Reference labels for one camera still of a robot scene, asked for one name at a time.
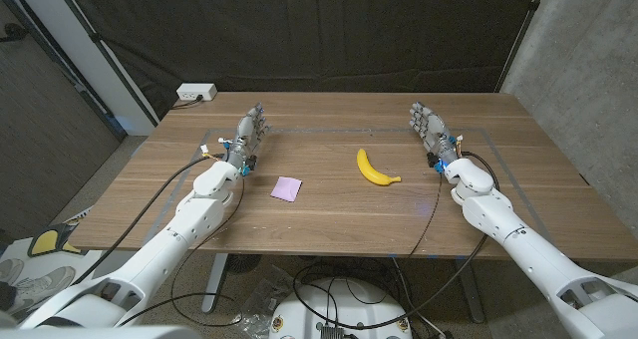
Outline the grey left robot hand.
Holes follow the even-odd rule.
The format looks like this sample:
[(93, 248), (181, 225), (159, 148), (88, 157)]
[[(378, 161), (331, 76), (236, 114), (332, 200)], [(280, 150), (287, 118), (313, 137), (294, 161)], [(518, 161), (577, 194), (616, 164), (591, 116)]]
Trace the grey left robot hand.
[(228, 145), (226, 161), (236, 167), (242, 176), (254, 170), (259, 145), (270, 129), (263, 111), (261, 103), (252, 107), (239, 121), (235, 137)]

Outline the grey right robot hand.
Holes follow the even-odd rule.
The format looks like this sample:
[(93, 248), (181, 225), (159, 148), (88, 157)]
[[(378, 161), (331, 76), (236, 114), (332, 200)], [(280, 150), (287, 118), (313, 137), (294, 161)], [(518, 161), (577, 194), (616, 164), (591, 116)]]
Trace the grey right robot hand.
[(415, 102), (410, 109), (410, 127), (419, 135), (427, 151), (428, 164), (438, 173), (459, 158), (457, 139), (439, 115)]

